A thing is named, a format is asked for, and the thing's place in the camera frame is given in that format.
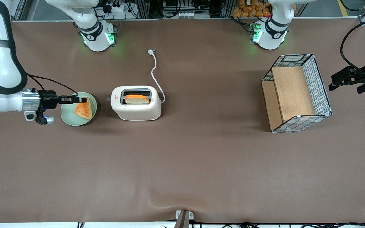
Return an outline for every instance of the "table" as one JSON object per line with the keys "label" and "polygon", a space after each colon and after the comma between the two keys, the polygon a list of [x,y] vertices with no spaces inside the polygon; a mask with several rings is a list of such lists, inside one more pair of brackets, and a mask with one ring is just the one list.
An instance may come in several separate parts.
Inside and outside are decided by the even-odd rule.
{"label": "table", "polygon": [[[332,117],[273,134],[260,84],[279,55],[302,53],[316,55],[329,84],[357,23],[294,19],[285,43],[266,51],[230,20],[124,22],[116,47],[100,53],[71,23],[13,23],[27,72],[92,93],[101,109],[85,127],[65,125],[60,109],[47,111],[51,126],[0,114],[0,222],[160,221],[178,209],[199,222],[365,222],[365,93],[329,92]],[[167,101],[156,121],[122,121],[105,98],[155,86],[147,49]],[[365,26],[345,55],[365,63]]]}

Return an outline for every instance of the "green indicator light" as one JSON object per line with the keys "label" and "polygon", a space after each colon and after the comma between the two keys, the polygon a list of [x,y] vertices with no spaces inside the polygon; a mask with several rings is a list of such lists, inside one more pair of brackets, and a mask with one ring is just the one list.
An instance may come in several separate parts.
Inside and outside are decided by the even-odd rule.
{"label": "green indicator light", "polygon": [[106,36],[108,42],[110,44],[112,44],[113,43],[113,34],[111,34],[111,33],[109,33],[109,34],[108,33],[105,33],[105,36]]}
{"label": "green indicator light", "polygon": [[253,41],[254,42],[259,42],[260,41],[260,37],[261,37],[262,34],[263,34],[263,30],[262,29],[259,29],[259,31],[254,35]]}
{"label": "green indicator light", "polygon": [[87,45],[87,41],[85,40],[85,36],[81,33],[82,39],[84,40],[85,45]]}

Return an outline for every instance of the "plug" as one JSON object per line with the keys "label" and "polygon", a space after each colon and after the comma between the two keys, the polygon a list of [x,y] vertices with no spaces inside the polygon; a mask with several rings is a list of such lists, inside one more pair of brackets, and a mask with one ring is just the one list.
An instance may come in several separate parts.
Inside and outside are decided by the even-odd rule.
{"label": "plug", "polygon": [[151,56],[154,56],[155,55],[155,50],[149,49],[149,50],[147,50],[147,53],[149,53],[149,55],[151,55]]}

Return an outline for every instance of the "white power cord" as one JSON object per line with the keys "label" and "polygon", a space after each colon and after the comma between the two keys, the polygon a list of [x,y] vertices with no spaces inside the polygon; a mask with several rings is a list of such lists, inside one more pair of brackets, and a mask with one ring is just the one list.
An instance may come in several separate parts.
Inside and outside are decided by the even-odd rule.
{"label": "white power cord", "polygon": [[151,55],[151,56],[153,56],[153,58],[155,59],[155,67],[152,69],[152,78],[153,78],[153,80],[156,82],[156,85],[158,86],[158,88],[160,89],[160,91],[161,91],[161,94],[163,95],[163,101],[161,102],[162,104],[164,103],[164,101],[165,101],[165,95],[164,95],[164,92],[163,92],[163,90],[161,89],[161,86],[158,84],[158,82],[157,82],[157,80],[156,80],[156,78],[155,78],[155,76],[153,75],[153,71],[156,69],[156,67],[157,67],[157,59],[156,59],[156,56],[155,56],[155,51],[153,50],[153,49],[149,49],[149,50],[147,50],[147,53],[149,53],[149,55]]}

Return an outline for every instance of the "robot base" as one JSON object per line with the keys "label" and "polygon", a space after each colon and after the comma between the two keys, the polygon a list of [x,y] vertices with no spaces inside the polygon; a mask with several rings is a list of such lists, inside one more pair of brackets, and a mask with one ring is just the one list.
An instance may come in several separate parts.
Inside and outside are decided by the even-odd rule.
{"label": "robot base", "polygon": [[102,52],[110,46],[114,47],[116,41],[116,32],[118,30],[118,28],[112,23],[109,23],[105,20],[99,21],[102,23],[103,29],[100,35],[97,36],[96,40],[90,41],[85,38],[84,35],[81,35],[84,38],[85,45],[94,52]]}
{"label": "robot base", "polygon": [[274,50],[284,42],[285,32],[283,35],[279,34],[279,37],[274,39],[265,29],[265,22],[258,21],[255,24],[251,24],[250,27],[254,33],[250,34],[250,40],[252,43],[257,43],[261,48],[266,50]]}

